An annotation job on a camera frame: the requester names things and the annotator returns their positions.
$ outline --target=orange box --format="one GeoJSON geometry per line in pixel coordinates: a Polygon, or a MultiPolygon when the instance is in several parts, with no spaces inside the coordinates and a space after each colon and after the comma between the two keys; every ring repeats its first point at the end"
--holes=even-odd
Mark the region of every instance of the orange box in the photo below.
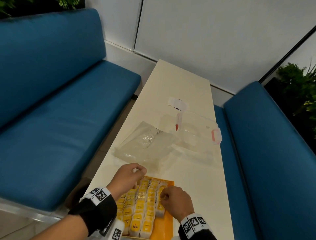
{"type": "MultiPolygon", "coordinates": [[[[146,176],[146,177],[151,178],[151,179],[157,179],[159,181],[165,181],[165,182],[168,182],[168,186],[174,186],[174,181],[153,178],[149,176],[146,176]]],[[[147,240],[145,238],[140,238],[140,237],[129,237],[129,236],[125,236],[125,237],[132,238],[132,239],[147,240]]],[[[172,237],[173,237],[173,217],[170,215],[169,212],[165,211],[165,215],[163,218],[155,218],[154,229],[150,236],[150,239],[151,240],[171,240],[172,237]]]]}

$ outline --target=white table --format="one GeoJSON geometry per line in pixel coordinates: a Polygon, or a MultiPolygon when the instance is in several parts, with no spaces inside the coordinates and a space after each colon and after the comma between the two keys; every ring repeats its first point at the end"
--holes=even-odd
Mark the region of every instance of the white table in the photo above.
{"type": "MultiPolygon", "coordinates": [[[[113,156],[114,148],[127,138],[141,121],[163,129],[165,115],[176,116],[178,110],[167,105],[169,97],[190,104],[190,111],[215,120],[215,112],[208,80],[159,60],[132,110],[117,134],[86,193],[98,186],[106,186],[123,161],[113,156]]],[[[171,153],[163,163],[161,179],[173,180],[192,198],[194,210],[201,213],[218,240],[234,239],[220,146],[215,147],[210,164],[195,162],[183,155],[171,153]]],[[[174,236],[179,223],[173,220],[174,236]]]]}

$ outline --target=blue leather upholstery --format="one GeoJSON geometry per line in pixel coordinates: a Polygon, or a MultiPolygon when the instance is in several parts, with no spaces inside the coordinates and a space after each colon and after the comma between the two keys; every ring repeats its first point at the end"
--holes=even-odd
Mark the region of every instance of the blue leather upholstery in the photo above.
{"type": "Polygon", "coordinates": [[[139,83],[103,60],[0,134],[0,196],[55,210],[139,83]]]}
{"type": "Polygon", "coordinates": [[[224,109],[216,105],[214,105],[214,109],[216,122],[221,129],[223,137],[220,146],[234,238],[235,240],[257,240],[243,180],[239,171],[239,161],[236,156],[224,109]]]}
{"type": "Polygon", "coordinates": [[[105,57],[95,9],[0,21],[0,127],[105,57]]]}
{"type": "Polygon", "coordinates": [[[264,239],[315,239],[315,154],[258,82],[224,109],[264,239]]]}

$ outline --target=plastic bag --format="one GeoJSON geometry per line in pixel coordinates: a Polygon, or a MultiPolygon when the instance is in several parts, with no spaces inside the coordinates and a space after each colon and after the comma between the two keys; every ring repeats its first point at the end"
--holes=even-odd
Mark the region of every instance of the plastic bag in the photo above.
{"type": "Polygon", "coordinates": [[[142,121],[114,151],[114,156],[128,163],[137,162],[149,172],[158,173],[160,160],[172,151],[177,137],[142,121]]]}

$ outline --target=black planter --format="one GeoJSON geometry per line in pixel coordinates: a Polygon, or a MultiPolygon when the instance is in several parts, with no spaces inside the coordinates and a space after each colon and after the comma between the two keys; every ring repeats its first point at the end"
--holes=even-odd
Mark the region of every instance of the black planter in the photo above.
{"type": "MultiPolygon", "coordinates": [[[[15,0],[14,5],[15,8],[6,8],[6,12],[10,14],[11,17],[21,17],[68,10],[61,7],[56,0],[33,0],[33,3],[28,0],[15,0]]],[[[80,3],[76,6],[76,9],[80,8],[85,8],[85,0],[80,0],[80,3]]],[[[0,13],[0,19],[7,17],[7,15],[0,13]]]]}
{"type": "Polygon", "coordinates": [[[311,120],[309,119],[310,113],[305,111],[295,116],[293,115],[293,113],[296,112],[295,106],[297,105],[295,99],[287,98],[283,95],[283,86],[276,78],[268,82],[264,88],[316,154],[316,139],[314,138],[314,132],[311,128],[311,120]]]}

